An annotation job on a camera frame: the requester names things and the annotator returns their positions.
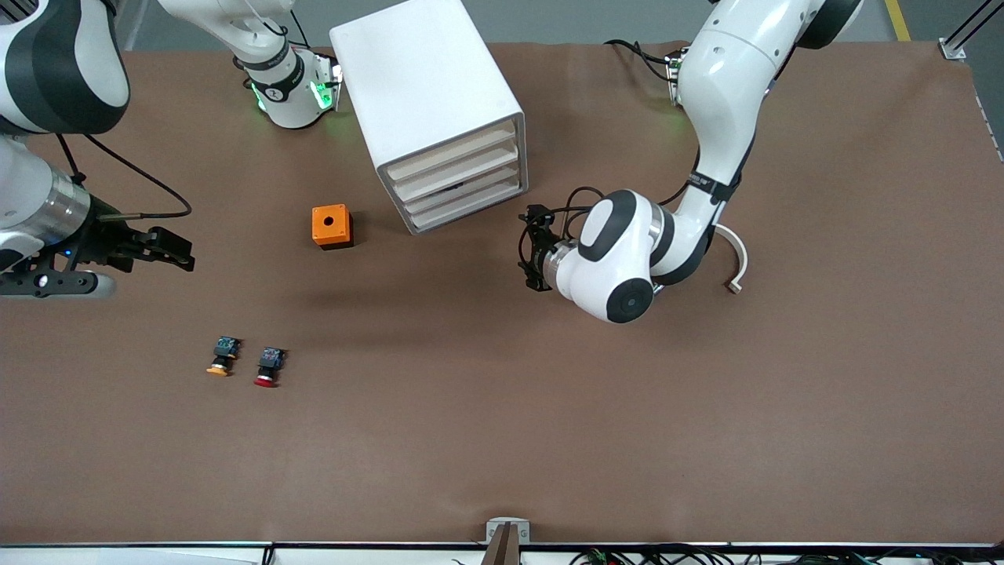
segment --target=brown table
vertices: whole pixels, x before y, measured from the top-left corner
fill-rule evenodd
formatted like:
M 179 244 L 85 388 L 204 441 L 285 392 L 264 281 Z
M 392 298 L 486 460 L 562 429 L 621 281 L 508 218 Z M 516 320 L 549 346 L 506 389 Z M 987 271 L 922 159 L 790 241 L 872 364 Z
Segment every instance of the brown table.
M 523 287 L 516 219 L 674 192 L 696 149 L 641 61 L 495 45 L 532 190 L 409 235 L 350 111 L 271 125 L 222 53 L 129 53 L 103 135 L 182 190 L 186 273 L 0 305 L 0 540 L 992 542 L 1004 524 L 1004 167 L 932 43 L 800 51 L 716 242 L 639 323 Z M 80 140 L 123 211 L 172 201 Z M 61 162 L 51 139 L 37 148 Z M 360 244 L 323 252 L 312 206 Z M 221 334 L 236 375 L 205 373 Z M 282 387 L 252 385 L 264 346 Z

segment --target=green light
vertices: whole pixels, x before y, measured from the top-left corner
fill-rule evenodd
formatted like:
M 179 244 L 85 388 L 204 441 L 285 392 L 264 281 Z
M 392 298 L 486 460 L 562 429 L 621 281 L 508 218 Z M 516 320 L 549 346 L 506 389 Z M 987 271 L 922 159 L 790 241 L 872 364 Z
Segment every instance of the green light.
M 310 82 L 310 88 L 313 90 L 314 97 L 317 98 L 317 105 L 319 105 L 321 109 L 331 107 L 331 94 L 327 93 L 330 88 L 324 84 L 318 84 L 314 81 Z
M 261 93 L 258 92 L 258 87 L 254 85 L 254 82 L 251 83 L 251 91 L 254 92 L 254 97 L 258 99 L 258 108 L 262 111 L 268 111 L 265 109 L 265 102 L 261 100 Z

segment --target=white box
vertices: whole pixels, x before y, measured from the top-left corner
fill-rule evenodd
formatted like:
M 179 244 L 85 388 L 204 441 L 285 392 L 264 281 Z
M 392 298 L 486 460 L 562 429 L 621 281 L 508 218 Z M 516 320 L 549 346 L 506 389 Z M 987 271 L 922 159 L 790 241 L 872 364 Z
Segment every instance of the white box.
M 331 29 L 376 174 L 412 233 L 528 189 L 523 110 L 460 0 Z

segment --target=yellow floor line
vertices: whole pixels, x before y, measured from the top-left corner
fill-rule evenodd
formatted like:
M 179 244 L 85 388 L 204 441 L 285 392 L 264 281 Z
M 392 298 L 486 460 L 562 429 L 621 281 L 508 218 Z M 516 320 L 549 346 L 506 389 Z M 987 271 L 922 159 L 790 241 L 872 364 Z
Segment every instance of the yellow floor line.
M 889 18 L 893 20 L 893 29 L 896 30 L 897 40 L 910 41 L 910 30 L 907 29 L 907 20 L 903 19 L 900 0 L 886 0 L 886 8 L 889 10 Z

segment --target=orange box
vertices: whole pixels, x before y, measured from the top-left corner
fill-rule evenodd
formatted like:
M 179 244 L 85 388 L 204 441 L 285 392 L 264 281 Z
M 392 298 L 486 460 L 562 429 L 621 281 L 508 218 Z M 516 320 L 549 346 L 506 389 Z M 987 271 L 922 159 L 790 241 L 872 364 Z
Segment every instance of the orange box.
M 343 249 L 355 244 L 352 215 L 344 204 L 314 208 L 310 223 L 314 243 L 321 249 Z

